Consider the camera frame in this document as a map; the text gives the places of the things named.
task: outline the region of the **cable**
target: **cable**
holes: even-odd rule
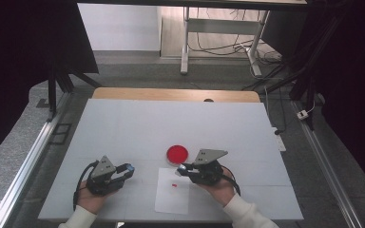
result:
[[[223,179],[225,179],[225,180],[229,181],[229,182],[233,185],[233,187],[234,187],[234,188],[236,188],[236,192],[237,192],[237,194],[239,194],[239,196],[241,196],[241,190],[240,190],[239,185],[238,185],[238,184],[237,184],[237,182],[236,182],[236,178],[234,177],[233,172],[232,172],[229,168],[227,168],[226,166],[224,166],[224,165],[221,165],[221,167],[223,167],[223,168],[227,169],[227,171],[229,171],[229,172],[230,172],[230,174],[232,175],[232,178],[233,178],[233,179],[231,179],[231,178],[229,178],[229,177],[227,177],[227,176],[225,176],[225,175],[223,175],[223,174],[221,175],[221,177],[222,177]]]
[[[263,51],[257,49],[258,57],[256,56],[256,58],[257,58],[257,60],[259,60],[260,63],[262,63],[264,65],[272,65],[272,64],[282,63],[282,61],[280,59],[274,59],[275,61],[270,61],[266,58],[266,54],[274,53],[274,52],[277,52],[277,51],[271,50],[271,51],[268,51],[268,52],[263,52],[263,57],[262,58],[259,55],[260,52],[263,52]]]
[[[313,101],[313,107],[310,110],[308,110],[307,113],[313,111],[313,109],[314,109],[315,106],[316,106],[316,101]]]
[[[271,79],[272,77],[274,77],[275,75],[277,75],[279,72],[281,72],[283,69],[286,68],[286,65],[279,65],[276,66],[274,69],[271,70],[271,72],[269,72],[265,77],[263,78],[259,78],[258,81],[254,82],[251,85],[247,85],[244,86],[241,91],[244,91],[245,89],[249,88],[249,87],[253,87],[252,90],[254,90],[257,86],[259,86],[260,84],[264,83],[265,81]]]
[[[239,10],[238,9],[235,9],[232,12],[230,12],[230,14],[232,14],[234,12],[239,13]],[[246,13],[246,9],[244,10],[244,14],[243,14],[241,20],[244,20],[245,13]],[[199,18],[199,16],[200,16],[200,9],[197,8],[197,18]],[[239,39],[239,35],[236,37],[235,43],[233,45],[223,46],[223,47],[203,48],[201,46],[201,42],[200,42],[200,35],[197,32],[197,43],[198,43],[198,46],[199,46],[200,49],[193,49],[191,46],[189,46],[189,44],[188,44],[188,47],[192,51],[202,51],[202,52],[209,53],[209,54],[213,54],[213,55],[220,55],[220,56],[223,56],[223,55],[231,55],[231,54],[238,53],[240,50],[242,50],[241,47],[236,47],[238,39]],[[249,42],[252,42],[252,41],[253,40],[249,40],[249,41],[245,41],[245,42],[242,42],[242,43],[245,44],[245,43],[249,43]],[[216,49],[223,49],[223,48],[230,48],[230,47],[232,47],[234,51],[228,52],[228,53],[216,53],[216,52],[209,51],[209,50],[216,50]]]
[[[209,13],[207,12],[209,8],[206,8],[206,14],[208,15],[208,18],[210,19]]]
[[[291,58],[285,60],[285,61],[281,61],[280,65],[277,66],[276,68],[274,68],[267,76],[263,77],[262,81],[259,82],[255,82],[251,85],[245,86],[242,90],[247,89],[249,87],[253,87],[252,89],[254,90],[257,86],[259,86],[260,84],[262,84],[264,82],[264,79],[266,78],[272,78],[274,77],[276,74],[278,74],[279,72],[281,72],[283,69],[285,69],[286,67],[288,67],[289,65],[293,65],[298,61],[301,61],[301,57],[304,56],[306,53],[308,53],[310,47],[320,38],[320,36],[322,34],[324,34],[325,29],[328,28],[328,23],[326,23],[325,26],[321,26],[321,28],[318,30],[318,32],[316,32],[316,35],[313,37],[312,40],[309,41],[308,44],[306,44],[300,51],[298,51],[298,53],[294,56],[292,56]]]
[[[236,16],[233,18],[233,20],[236,20],[239,17],[239,10],[238,9],[234,9],[232,12],[230,12],[230,14],[232,13],[236,13]]]
[[[191,85],[195,86],[195,87],[196,87],[196,88],[198,88],[198,89],[202,89],[199,85],[196,85],[196,84],[194,84],[194,83],[189,83],[189,84],[191,84]]]
[[[244,17],[245,17],[245,12],[247,11],[247,9],[245,9],[244,10],[244,14],[242,15],[242,18],[241,18],[241,21],[244,21]],[[237,43],[237,41],[239,40],[239,37],[240,37],[240,35],[238,34],[237,35],[237,37],[236,37],[236,40],[235,40],[235,42],[234,42],[234,45]]]
[[[271,117],[269,116],[268,91],[266,91],[266,85],[263,88],[265,89],[266,114],[268,114],[268,119],[271,121]]]
[[[90,163],[86,168],[85,170],[83,171],[79,181],[78,181],[78,184],[76,185],[76,190],[75,192],[73,193],[73,211],[76,209],[76,204],[78,204],[78,199],[79,199],[79,191],[82,190],[80,189],[80,186],[81,186],[81,182],[82,182],[82,179],[83,177],[85,176],[87,170],[91,167],[96,167],[97,164],[99,163],[99,161],[95,161],[95,162],[92,162]]]
[[[282,91],[281,91],[281,87],[279,88],[279,100],[280,100],[280,107],[282,108],[282,114],[283,114],[283,130],[281,130],[280,132],[285,132],[286,131],[286,113],[284,112],[284,107],[283,107],[283,100],[282,100]]]

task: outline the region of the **black cable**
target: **black cable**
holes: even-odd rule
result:
[[[280,66],[281,65],[284,65],[284,67],[287,67],[290,64],[294,64],[294,63],[296,63],[298,61],[301,61],[302,60],[301,57],[308,53],[310,47],[316,41],[318,41],[318,39],[320,38],[320,36],[322,36],[324,34],[324,31],[327,28],[328,28],[328,23],[326,23],[325,26],[321,26],[321,28],[318,30],[318,32],[316,33],[316,35],[313,37],[313,39],[311,39],[309,41],[309,43],[307,45],[305,45],[300,51],[298,51],[298,53],[296,55],[292,56],[291,58],[289,58],[289,59],[287,59],[285,61],[282,61],[281,64],[280,64]],[[274,68],[267,76],[263,77],[262,80],[257,81],[257,82],[255,82],[255,83],[253,83],[251,85],[247,85],[247,86],[243,87],[241,90],[245,90],[245,89],[247,89],[247,88],[249,88],[251,86],[253,87],[252,90],[254,90],[257,86],[259,86],[260,84],[262,84],[264,81],[266,81],[269,78],[274,77],[276,74],[278,74],[279,72],[281,72],[284,69],[284,67],[283,68],[280,68],[276,72],[273,72],[275,70],[275,68]]]
[[[76,185],[76,190],[75,192],[73,193],[73,211],[76,209],[76,204],[78,204],[78,199],[79,199],[79,191],[82,190],[83,188],[80,188],[81,186],[81,182],[82,182],[82,179],[83,177],[85,176],[87,170],[91,167],[96,167],[97,164],[99,163],[99,161],[95,161],[95,162],[92,162],[90,163],[86,168],[85,170],[83,171],[79,181],[78,181],[78,184]]]
[[[229,182],[233,185],[233,187],[236,189],[237,194],[239,194],[239,196],[241,196],[241,190],[240,190],[240,187],[239,187],[239,185],[236,183],[236,181],[235,181],[235,180],[233,180],[233,179],[231,179],[231,178],[229,178],[229,177],[227,177],[227,176],[225,176],[225,175],[221,175],[221,178],[223,178],[223,179],[225,179],[225,180],[229,181]]]
[[[235,51],[233,51],[233,52],[229,52],[229,53],[215,53],[215,52],[212,52],[212,51],[208,51],[208,49],[222,49],[222,48],[233,47],[234,45],[229,45],[229,46],[224,46],[224,47],[203,48],[203,47],[201,47],[201,44],[198,43],[198,46],[200,47],[200,49],[193,49],[188,44],[189,49],[192,50],[192,51],[202,51],[202,52],[209,53],[209,54],[214,54],[214,55],[231,55],[231,54],[238,53],[240,50],[244,49],[242,46],[237,46],[237,47],[234,47]]]
[[[281,130],[281,132],[285,132],[287,124],[286,124],[286,113],[284,112],[284,107],[283,107],[281,87],[279,88],[279,100],[280,100],[280,107],[282,108],[282,114],[283,114],[283,130]]]
[[[249,42],[253,42],[253,40],[244,41],[244,42],[242,42],[242,44],[246,44],[246,43],[249,43]],[[234,47],[234,46],[237,46],[235,48],[242,48],[241,45],[235,44],[235,45],[228,45],[228,46],[221,46],[221,47],[209,47],[209,48],[200,47],[201,49],[193,49],[193,48],[190,48],[190,49],[193,50],[193,51],[203,51],[203,50],[223,49],[223,48],[229,48],[229,47]]]
[[[206,14],[208,15],[208,18],[210,19],[209,13],[207,12],[209,8],[206,8]]]
[[[194,83],[189,83],[189,84],[191,84],[191,85],[195,86],[195,87],[196,87],[196,88],[198,88],[198,89],[202,89],[199,85],[196,85],[196,84],[194,84]]]
[[[230,12],[230,14],[232,13],[236,13],[236,16],[233,18],[233,20],[236,20],[236,18],[239,16],[239,10],[238,9],[234,9],[233,11]]]
[[[295,224],[298,226],[298,228],[301,228],[300,224],[298,223],[298,221],[295,221]]]
[[[244,17],[245,17],[246,11],[247,11],[247,9],[244,10],[244,13],[242,14],[241,21],[244,21]],[[240,37],[240,35],[238,34],[237,37],[236,37],[236,40],[234,41],[234,45],[237,44],[237,41],[239,40],[239,37]]]
[[[266,54],[269,54],[269,53],[273,53],[273,52],[277,52],[277,51],[275,51],[275,50],[271,50],[271,51],[268,51],[268,52],[264,52],[263,53],[263,57],[261,58],[260,57],[260,55],[259,55],[259,50],[257,50],[257,54],[258,54],[258,60],[262,63],[262,64],[264,64],[264,65],[273,65],[273,64],[280,64],[280,63],[282,63],[282,61],[281,60],[275,60],[275,61],[270,61],[270,60],[268,60],[268,58],[266,58]]]
[[[236,192],[239,194],[239,196],[241,196],[241,190],[240,190],[239,185],[238,185],[238,184],[237,184],[237,182],[236,182],[236,178],[234,177],[233,172],[232,172],[229,168],[227,168],[226,166],[224,166],[224,165],[221,165],[221,167],[223,167],[223,168],[227,169],[227,171],[229,171],[229,172],[230,172],[230,174],[232,175],[232,178],[233,178],[233,179],[231,179],[231,178],[229,178],[229,177],[227,177],[227,176],[225,176],[225,175],[221,175],[221,177],[222,177],[223,179],[225,179],[225,180],[229,181],[231,184],[233,184],[233,187],[234,187],[234,188],[236,188]]]
[[[270,78],[274,77],[275,75],[277,75],[279,72],[281,72],[286,66],[281,64],[276,66],[274,69],[271,70],[271,72],[269,72],[266,76],[264,76],[263,78],[259,78],[258,81],[254,82],[251,85],[247,85],[244,86],[241,91],[244,91],[245,89],[249,88],[249,87],[253,87],[252,90],[254,90],[257,86],[259,86],[260,84],[262,84],[263,82],[269,80]]]

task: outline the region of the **wooden board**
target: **wooden board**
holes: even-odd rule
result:
[[[188,101],[259,103],[259,95],[254,91],[164,89],[100,87],[94,91],[93,99],[146,100],[146,101]]]

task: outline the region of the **gray floor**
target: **gray floor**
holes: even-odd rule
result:
[[[192,88],[241,90],[255,79],[249,74],[246,61],[190,60],[187,76],[180,75],[178,60],[161,59],[151,55],[96,52],[100,75],[90,75],[104,86]],[[272,66],[264,66],[268,72]],[[67,152],[72,134],[76,129],[86,101],[93,88],[83,81],[72,78],[76,88],[71,94],[66,115],[60,121],[50,139],[41,160],[37,164],[25,191],[15,205],[6,227],[57,227],[57,223],[37,219],[49,188]],[[282,89],[282,112],[280,96],[276,91],[268,96],[270,119],[273,125],[286,130],[281,137],[287,151],[282,153],[289,176],[295,188],[305,220],[298,222],[277,221],[280,227],[348,227],[331,189],[324,179],[317,160],[307,142],[300,122],[296,119],[291,102],[286,99],[290,87]],[[48,116],[46,107],[36,107],[46,99],[47,83],[30,91],[30,101],[23,116],[0,146],[0,200],[29,152]],[[341,180],[351,202],[365,227],[365,175],[335,133],[320,114],[322,103],[315,108],[315,128],[324,149]],[[94,227],[114,227],[113,224],[96,223]]]

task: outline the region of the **red dot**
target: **red dot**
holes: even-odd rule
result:
[[[167,158],[173,164],[181,164],[188,158],[188,151],[182,145],[173,145],[167,150]]]

